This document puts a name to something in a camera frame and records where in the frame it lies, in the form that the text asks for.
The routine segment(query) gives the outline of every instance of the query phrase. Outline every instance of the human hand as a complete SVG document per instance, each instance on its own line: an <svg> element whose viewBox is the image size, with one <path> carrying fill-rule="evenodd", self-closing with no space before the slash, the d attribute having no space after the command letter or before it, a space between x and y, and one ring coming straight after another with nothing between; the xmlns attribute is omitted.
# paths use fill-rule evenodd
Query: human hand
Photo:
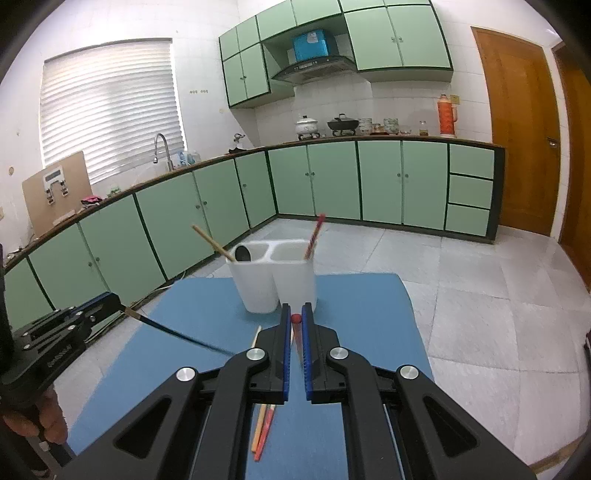
<svg viewBox="0 0 591 480"><path fill-rule="evenodd" d="M68 438L68 427L64 413L57 402L57 393L50 387L37 402L39 408L39 421L43 426L43 435L48 442L64 443ZM17 411L6 411L2 414L4 423L13 432L23 437L36 437L39 435L39 428L22 413Z"/></svg>

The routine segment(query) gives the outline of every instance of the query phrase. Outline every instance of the white tiled wall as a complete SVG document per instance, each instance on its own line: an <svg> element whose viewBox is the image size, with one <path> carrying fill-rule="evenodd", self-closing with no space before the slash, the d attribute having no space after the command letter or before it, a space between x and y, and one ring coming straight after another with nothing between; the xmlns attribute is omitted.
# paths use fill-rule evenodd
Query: white tiled wall
<svg viewBox="0 0 591 480"><path fill-rule="evenodd" d="M217 38L240 22L237 0L66 0L35 31L0 84L0 242L7 251L26 244L29 219L23 180L42 168L39 94L43 61L108 41L167 37L173 55L181 117L189 150L202 158L228 151L236 132L247 146L258 145L252 110L230 111ZM189 93L190 90L208 93ZM8 175L14 166L13 176ZM124 189L146 180L161 165L138 167L97 184Z"/></svg>
<svg viewBox="0 0 591 480"><path fill-rule="evenodd" d="M352 118L370 116L374 122L395 117L401 126L418 131L421 120L429 133L439 134L436 99L442 93L459 95L459 138L492 141L491 110L486 80L472 27L496 30L544 47L558 101L561 124L561 174L552 236L560 234L569 176L566 104L551 47L560 42L550 24L525 0L432 0L452 56L451 84L439 82L369 83L356 74L326 79L296 88L295 97L256 108L256 122L264 145L295 140L294 122L308 115L326 122L339 113ZM241 20L278 3L274 0L239 0Z"/></svg>

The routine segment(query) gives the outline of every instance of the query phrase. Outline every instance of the blue mat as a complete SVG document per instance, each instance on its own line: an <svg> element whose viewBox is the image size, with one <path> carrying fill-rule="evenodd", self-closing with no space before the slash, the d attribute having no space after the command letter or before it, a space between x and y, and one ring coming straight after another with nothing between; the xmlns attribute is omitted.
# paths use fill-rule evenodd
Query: blue mat
<svg viewBox="0 0 591 480"><path fill-rule="evenodd" d="M334 328L341 345L376 367L396 370L413 364L432 377L410 299L397 275L319 276L317 292L314 319ZM279 312L246 312L231 278L187 278L163 295L150 317L240 352L250 347L258 325L265 328L279 322ZM81 452L179 367L206 371L227 359L142 325L85 405L71 429L70 446ZM340 406L306 402L295 349L291 360L289 402L277 407L262 460L255 463L249 456L247 478L347 478Z"/></svg>

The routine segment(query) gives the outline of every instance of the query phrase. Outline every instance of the white plastic cup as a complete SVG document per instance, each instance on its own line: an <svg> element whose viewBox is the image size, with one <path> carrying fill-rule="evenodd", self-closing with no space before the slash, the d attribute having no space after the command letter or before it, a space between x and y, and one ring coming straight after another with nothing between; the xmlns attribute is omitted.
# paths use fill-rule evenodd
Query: white plastic cup
<svg viewBox="0 0 591 480"><path fill-rule="evenodd" d="M301 312L306 302L316 308L313 257L304 260L307 247L308 240L275 241L268 254L279 301L289 304L292 313Z"/></svg>
<svg viewBox="0 0 591 480"><path fill-rule="evenodd" d="M265 259L269 242L245 242L240 245L248 248L251 261L230 262L226 259L240 298L251 313L271 313L277 308L279 296L271 266ZM235 251L236 247L232 249L232 255L235 255Z"/></svg>

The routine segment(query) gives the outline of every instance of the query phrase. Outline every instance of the window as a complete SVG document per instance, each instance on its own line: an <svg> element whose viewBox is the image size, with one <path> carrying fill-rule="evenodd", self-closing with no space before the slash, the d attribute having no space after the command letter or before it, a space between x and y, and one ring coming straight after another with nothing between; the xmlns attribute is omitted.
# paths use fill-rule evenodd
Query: window
<svg viewBox="0 0 591 480"><path fill-rule="evenodd" d="M43 164L82 150L92 184L153 161L159 132L171 155L183 150L170 47L170 40L130 41L47 60Z"/></svg>

